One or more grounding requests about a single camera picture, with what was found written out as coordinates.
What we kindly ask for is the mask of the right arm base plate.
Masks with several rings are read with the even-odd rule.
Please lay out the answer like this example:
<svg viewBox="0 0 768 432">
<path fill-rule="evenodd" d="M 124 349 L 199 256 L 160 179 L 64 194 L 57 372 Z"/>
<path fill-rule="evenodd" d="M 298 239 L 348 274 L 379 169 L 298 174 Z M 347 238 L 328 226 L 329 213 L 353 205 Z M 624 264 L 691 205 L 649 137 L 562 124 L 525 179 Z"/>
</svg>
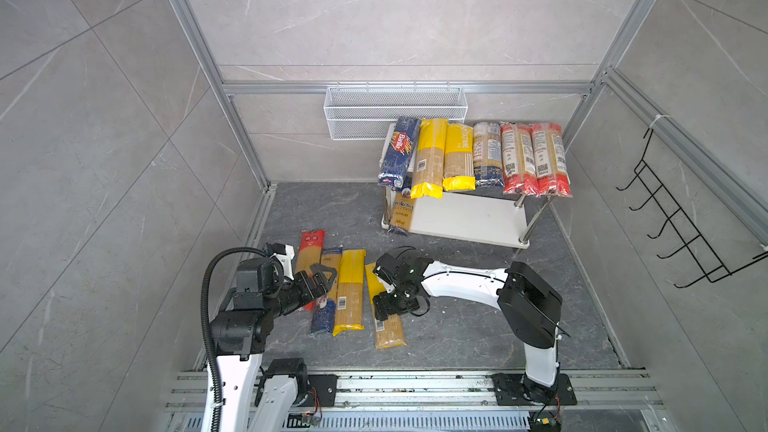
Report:
<svg viewBox="0 0 768 432">
<path fill-rule="evenodd" d="M 559 373 L 551 386 L 539 384 L 525 374 L 495 373 L 490 376 L 499 406 L 574 406 L 578 403 L 570 377 Z"/>
</svg>

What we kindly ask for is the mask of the red label spaghetti bag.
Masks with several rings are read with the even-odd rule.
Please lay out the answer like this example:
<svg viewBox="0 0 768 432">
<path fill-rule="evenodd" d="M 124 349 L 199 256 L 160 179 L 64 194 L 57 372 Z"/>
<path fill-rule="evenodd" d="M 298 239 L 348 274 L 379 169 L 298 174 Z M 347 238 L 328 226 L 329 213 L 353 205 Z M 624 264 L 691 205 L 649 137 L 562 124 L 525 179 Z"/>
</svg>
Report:
<svg viewBox="0 0 768 432">
<path fill-rule="evenodd" d="M 530 127 L 520 123 L 501 123 L 502 166 L 505 195 L 538 194 L 538 181 Z"/>
</svg>

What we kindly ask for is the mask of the yellow Pastatime spaghetti bag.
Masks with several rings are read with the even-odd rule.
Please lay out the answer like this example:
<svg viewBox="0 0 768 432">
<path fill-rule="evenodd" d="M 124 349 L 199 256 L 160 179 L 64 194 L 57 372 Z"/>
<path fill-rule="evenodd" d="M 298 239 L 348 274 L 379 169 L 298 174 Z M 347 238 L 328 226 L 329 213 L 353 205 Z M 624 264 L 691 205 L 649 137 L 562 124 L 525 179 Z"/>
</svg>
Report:
<svg viewBox="0 0 768 432">
<path fill-rule="evenodd" d="M 475 189 L 473 151 L 473 127 L 450 123 L 444 149 L 442 185 L 445 191 Z"/>
</svg>

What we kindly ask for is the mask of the blue end spaghetti bag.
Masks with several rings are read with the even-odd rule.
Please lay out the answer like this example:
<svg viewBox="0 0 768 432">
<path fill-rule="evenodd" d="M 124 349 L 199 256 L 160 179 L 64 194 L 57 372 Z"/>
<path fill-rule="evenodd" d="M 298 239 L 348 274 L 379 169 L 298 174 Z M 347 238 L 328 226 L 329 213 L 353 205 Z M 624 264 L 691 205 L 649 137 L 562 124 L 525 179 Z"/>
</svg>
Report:
<svg viewBox="0 0 768 432">
<path fill-rule="evenodd" d="M 473 171 L 476 187 L 502 187 L 501 126 L 478 122 L 473 126 Z"/>
</svg>

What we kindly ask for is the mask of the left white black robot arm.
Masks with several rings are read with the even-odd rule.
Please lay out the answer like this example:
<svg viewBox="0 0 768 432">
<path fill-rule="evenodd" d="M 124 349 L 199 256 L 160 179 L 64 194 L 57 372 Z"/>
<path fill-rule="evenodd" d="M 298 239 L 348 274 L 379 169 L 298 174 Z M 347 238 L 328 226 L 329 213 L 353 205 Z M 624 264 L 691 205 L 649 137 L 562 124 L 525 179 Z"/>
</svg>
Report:
<svg viewBox="0 0 768 432">
<path fill-rule="evenodd" d="M 209 310 L 213 273 L 223 259 L 245 255 L 235 284 L 218 311 Z M 207 362 L 204 431 L 279 431 L 289 419 L 307 426 L 322 420 L 319 389 L 301 358 L 276 359 L 262 366 L 276 318 L 287 316 L 331 292 L 338 271 L 321 263 L 293 271 L 293 247 L 234 247 L 207 265 L 200 293 L 200 321 Z"/>
</svg>

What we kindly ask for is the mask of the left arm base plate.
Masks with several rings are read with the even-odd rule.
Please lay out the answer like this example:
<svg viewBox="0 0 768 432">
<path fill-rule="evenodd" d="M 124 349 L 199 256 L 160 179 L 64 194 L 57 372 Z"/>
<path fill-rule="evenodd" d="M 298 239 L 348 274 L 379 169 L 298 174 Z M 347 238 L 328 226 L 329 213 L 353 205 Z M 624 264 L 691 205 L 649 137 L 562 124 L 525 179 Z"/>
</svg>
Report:
<svg viewBox="0 0 768 432">
<path fill-rule="evenodd" d="M 333 407 L 337 395 L 339 377 L 335 374 L 310 374 L 297 379 L 298 391 L 295 407 L 314 409 L 315 403 L 320 407 Z"/>
</svg>

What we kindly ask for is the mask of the Ankara blue spaghetti bag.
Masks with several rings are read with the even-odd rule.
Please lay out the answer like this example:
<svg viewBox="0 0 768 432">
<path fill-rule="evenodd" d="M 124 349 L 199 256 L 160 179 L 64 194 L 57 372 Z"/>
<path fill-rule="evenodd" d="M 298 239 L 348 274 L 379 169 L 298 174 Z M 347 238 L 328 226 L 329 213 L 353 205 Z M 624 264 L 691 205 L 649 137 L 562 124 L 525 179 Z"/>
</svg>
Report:
<svg viewBox="0 0 768 432">
<path fill-rule="evenodd" d="M 339 272 L 342 254 L 342 247 L 324 249 L 321 254 L 321 264 Z M 338 277 L 335 277 L 332 280 L 330 292 L 316 301 L 309 330 L 311 335 L 333 332 L 335 325 L 337 288 Z"/>
</svg>

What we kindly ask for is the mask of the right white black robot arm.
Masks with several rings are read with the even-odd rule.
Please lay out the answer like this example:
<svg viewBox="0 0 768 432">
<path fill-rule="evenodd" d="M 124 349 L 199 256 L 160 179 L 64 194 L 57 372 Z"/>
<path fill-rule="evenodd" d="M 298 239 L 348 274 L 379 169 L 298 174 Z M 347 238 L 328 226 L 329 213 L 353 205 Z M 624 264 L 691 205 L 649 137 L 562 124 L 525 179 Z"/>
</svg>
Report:
<svg viewBox="0 0 768 432">
<path fill-rule="evenodd" d="M 375 318 L 421 317 L 435 297 L 484 304 L 499 310 L 515 337 L 524 344 L 525 373 L 516 385 L 505 383 L 502 393 L 516 392 L 529 403 L 562 402 L 563 382 L 558 343 L 562 296 L 529 265 L 513 262 L 505 268 L 456 266 L 421 256 L 412 248 L 378 258 L 373 274 L 384 286 L 372 297 Z"/>
</svg>

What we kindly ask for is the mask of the blue Barilla spaghetti pack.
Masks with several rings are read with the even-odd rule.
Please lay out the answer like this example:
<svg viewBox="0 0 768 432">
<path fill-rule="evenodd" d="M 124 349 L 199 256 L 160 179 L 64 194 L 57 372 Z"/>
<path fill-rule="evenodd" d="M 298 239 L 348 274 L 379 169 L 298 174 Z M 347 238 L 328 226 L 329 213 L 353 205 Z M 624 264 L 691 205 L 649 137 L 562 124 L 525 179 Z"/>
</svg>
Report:
<svg viewBox="0 0 768 432">
<path fill-rule="evenodd" d="M 386 140 L 378 183 L 395 190 L 403 188 L 418 142 L 421 120 L 399 117 Z"/>
</svg>

